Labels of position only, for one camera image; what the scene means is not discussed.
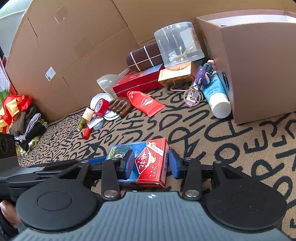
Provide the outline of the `person's hand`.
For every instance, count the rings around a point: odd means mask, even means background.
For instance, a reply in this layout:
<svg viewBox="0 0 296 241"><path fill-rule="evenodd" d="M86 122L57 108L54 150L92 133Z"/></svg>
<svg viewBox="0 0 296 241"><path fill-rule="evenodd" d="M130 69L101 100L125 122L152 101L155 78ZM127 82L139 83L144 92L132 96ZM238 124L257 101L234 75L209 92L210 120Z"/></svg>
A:
<svg viewBox="0 0 296 241"><path fill-rule="evenodd" d="M17 228L16 224L21 223L21 220L17 215L15 206L6 200L3 200L1 202L1 211L12 227Z"/></svg>

